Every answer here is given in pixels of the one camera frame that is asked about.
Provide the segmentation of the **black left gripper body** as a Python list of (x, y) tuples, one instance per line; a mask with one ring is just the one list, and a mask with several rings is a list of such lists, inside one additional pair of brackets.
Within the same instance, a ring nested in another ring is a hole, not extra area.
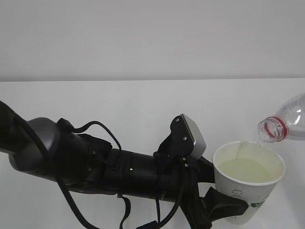
[(212, 222), (208, 219), (204, 198), (199, 196), (198, 174), (199, 165), (194, 159), (187, 160), (184, 167), (187, 181), (180, 208), (192, 229), (210, 229)]

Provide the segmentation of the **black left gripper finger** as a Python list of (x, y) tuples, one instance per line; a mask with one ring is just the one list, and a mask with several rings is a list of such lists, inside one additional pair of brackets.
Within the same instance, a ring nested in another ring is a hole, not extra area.
[(199, 166), (199, 172), (197, 174), (198, 182), (215, 183), (214, 166), (212, 162), (210, 162), (203, 156), (197, 162)]
[(202, 198), (202, 203), (204, 212), (211, 222), (227, 217), (241, 216), (249, 207), (246, 201), (226, 196), (212, 187)]

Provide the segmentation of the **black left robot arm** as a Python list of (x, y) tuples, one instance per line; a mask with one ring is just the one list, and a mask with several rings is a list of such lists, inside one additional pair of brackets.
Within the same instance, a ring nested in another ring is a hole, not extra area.
[(0, 150), (17, 171), (55, 181), (77, 220), (92, 228), (71, 197), (71, 192), (129, 196), (173, 202), (168, 215), (143, 225), (159, 229), (181, 209), (193, 229), (209, 229), (215, 220), (240, 216), (248, 204), (240, 198), (209, 188), (199, 195), (201, 182), (214, 183), (214, 167), (203, 157), (205, 141), (196, 123), (185, 114), (176, 116), (170, 134), (153, 155), (113, 148), (111, 143), (86, 134), (95, 125), (75, 128), (66, 119), (22, 119), (5, 103), (0, 105)]

